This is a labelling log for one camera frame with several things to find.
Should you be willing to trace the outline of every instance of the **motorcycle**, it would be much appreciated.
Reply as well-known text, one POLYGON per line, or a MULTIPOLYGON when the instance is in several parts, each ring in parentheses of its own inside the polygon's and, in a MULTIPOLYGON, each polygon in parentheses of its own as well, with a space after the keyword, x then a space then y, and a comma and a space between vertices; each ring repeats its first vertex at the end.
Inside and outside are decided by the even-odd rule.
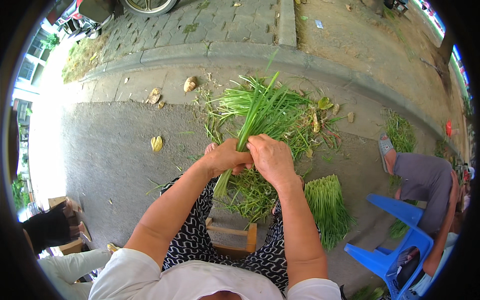
POLYGON ((155 17, 169 12, 179 0, 58 0, 47 16, 57 24, 68 39, 97 38, 112 15, 123 15, 123 8, 143 17, 155 17))
POLYGON ((51 25, 68 34, 68 39, 79 41, 82 38, 97 38, 102 27, 107 25, 116 9, 116 0, 59 0, 47 15, 51 25))

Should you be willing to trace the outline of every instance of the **blue plastic chair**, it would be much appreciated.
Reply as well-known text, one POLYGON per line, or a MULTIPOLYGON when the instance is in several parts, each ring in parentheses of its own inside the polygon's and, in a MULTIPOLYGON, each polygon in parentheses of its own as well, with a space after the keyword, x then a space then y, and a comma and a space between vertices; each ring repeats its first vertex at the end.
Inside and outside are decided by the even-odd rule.
POLYGON ((432 238, 417 227, 423 215, 423 210, 403 201, 375 194, 369 194, 367 200, 400 219, 407 224, 410 229, 395 250, 377 247, 373 252, 370 252, 351 244, 347 244, 344 250, 385 281, 390 290, 392 300, 418 299, 418 295, 413 295, 408 288, 420 273, 423 262, 433 246, 432 238), (420 263, 410 279, 403 288, 399 290, 396 284, 397 260, 401 252, 412 246, 420 250, 420 263))

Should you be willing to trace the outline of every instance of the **black skirt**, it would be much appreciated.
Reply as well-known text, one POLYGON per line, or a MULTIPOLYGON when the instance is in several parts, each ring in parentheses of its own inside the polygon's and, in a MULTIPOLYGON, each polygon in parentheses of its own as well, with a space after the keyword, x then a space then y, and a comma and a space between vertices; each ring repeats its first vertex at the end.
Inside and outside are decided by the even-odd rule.
POLYGON ((31 217, 22 223, 32 241, 35 254, 47 247, 56 247, 70 242, 70 226, 62 208, 55 207, 48 213, 31 217))

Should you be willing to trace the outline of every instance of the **brick sidewalk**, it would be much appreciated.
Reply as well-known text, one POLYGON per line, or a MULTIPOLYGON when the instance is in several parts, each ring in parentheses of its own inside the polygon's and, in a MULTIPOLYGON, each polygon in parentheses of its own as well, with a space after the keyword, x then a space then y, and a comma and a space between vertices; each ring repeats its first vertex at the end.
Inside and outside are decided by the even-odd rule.
POLYGON ((125 10, 122 17, 104 28, 104 34, 110 36, 101 61, 140 50, 203 41, 273 44, 278 11, 277 0, 181 0, 169 13, 150 18, 125 10))

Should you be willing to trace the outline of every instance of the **concrete curb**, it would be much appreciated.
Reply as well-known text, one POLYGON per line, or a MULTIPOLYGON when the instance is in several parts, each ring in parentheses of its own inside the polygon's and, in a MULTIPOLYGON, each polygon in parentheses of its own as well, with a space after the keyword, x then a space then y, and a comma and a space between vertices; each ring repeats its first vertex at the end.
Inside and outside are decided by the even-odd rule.
MULTIPOLYGON (((339 63, 274 45, 213 42, 208 46, 204 43, 184 44, 139 51, 96 67, 87 73, 83 81, 144 67, 228 65, 258 68, 266 66, 276 50, 278 52, 270 65, 271 70, 341 86, 395 110, 434 139, 438 141, 444 139, 444 130, 441 126, 409 99, 385 84, 339 63)), ((447 138, 446 142, 452 152, 463 160, 452 141, 447 138)))
POLYGON ((295 28, 295 11, 293 8, 293 0, 280 1, 278 45, 290 49, 297 48, 297 32, 295 28))

